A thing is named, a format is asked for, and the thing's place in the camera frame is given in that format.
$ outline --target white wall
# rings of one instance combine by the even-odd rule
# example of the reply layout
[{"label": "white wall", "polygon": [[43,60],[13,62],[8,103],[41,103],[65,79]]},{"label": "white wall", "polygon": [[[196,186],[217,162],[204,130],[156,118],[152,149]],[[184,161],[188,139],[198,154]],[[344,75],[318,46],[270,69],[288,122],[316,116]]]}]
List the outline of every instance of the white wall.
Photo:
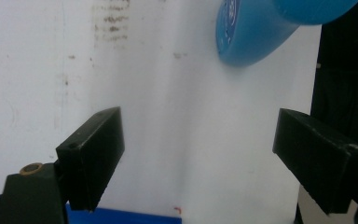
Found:
[{"label": "white wall", "polygon": [[120,105],[126,152],[100,206],[291,223],[298,184],[272,142],[280,107],[310,111],[320,27],[231,68],[214,45],[220,3],[0,1],[0,192],[6,175],[55,161],[90,115]]}]

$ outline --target blue plastic cup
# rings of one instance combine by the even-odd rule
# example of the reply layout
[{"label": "blue plastic cup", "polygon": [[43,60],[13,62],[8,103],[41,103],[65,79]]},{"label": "blue plastic cup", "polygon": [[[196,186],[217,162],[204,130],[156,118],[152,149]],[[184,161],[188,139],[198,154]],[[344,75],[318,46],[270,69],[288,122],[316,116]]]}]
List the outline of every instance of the blue plastic cup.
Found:
[{"label": "blue plastic cup", "polygon": [[256,63],[299,25],[330,22],[358,0],[224,0],[216,21],[220,59],[235,66]]}]

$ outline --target blue base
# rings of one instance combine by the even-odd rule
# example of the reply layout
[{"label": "blue base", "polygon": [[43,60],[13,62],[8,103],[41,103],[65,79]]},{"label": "blue base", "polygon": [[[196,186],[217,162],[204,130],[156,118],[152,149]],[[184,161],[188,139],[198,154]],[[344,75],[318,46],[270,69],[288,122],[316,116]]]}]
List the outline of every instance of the blue base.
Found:
[{"label": "blue base", "polygon": [[179,217],[160,217],[97,208],[94,213],[72,211],[66,205],[70,224],[182,224]]}]

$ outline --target red mark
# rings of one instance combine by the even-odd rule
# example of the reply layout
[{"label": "red mark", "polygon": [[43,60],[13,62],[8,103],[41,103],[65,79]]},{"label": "red mark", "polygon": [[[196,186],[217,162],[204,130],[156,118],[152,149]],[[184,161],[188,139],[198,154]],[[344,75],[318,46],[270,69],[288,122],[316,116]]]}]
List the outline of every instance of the red mark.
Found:
[{"label": "red mark", "polygon": [[182,208],[180,208],[180,207],[174,207],[173,209],[175,209],[176,211],[178,211],[179,215],[182,215]]}]

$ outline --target stain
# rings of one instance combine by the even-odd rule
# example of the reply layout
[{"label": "stain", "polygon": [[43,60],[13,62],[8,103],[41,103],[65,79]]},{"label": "stain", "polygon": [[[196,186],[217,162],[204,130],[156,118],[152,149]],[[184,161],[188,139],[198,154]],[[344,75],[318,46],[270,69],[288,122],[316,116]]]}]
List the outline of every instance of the stain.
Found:
[{"label": "stain", "polygon": [[109,31],[110,31],[110,32],[119,31],[119,30],[120,30],[120,28],[118,28],[118,27],[116,27],[116,26],[111,26],[111,27],[109,28]]},{"label": "stain", "polygon": [[128,38],[127,35],[114,35],[114,36],[110,36],[110,37],[104,37],[103,39],[107,40],[107,41],[118,41],[118,40],[127,39],[127,38]]},{"label": "stain", "polygon": [[173,209],[178,211],[179,215],[182,215],[182,208],[181,207],[174,207]]},{"label": "stain", "polygon": [[68,107],[68,87],[66,82],[69,80],[68,75],[65,73],[59,73],[55,77],[56,80],[56,90],[54,92],[54,102],[55,102],[55,111],[54,111],[54,129],[58,130],[63,128],[63,122],[66,120],[66,108]]},{"label": "stain", "polygon": [[97,0],[92,7],[94,48],[111,42],[114,49],[124,49],[128,39],[130,0]]},{"label": "stain", "polygon": [[173,57],[175,57],[175,59],[181,59],[182,58],[182,54],[181,53],[174,53]]},{"label": "stain", "polygon": [[112,22],[112,23],[116,23],[118,21],[126,21],[128,18],[129,18],[128,16],[118,16],[118,17],[108,16],[108,17],[103,18],[103,20]]},{"label": "stain", "polygon": [[11,110],[10,127],[15,128],[17,126],[17,121],[19,120],[19,110],[15,108],[8,99],[4,98],[4,100],[10,106],[10,110]]}]

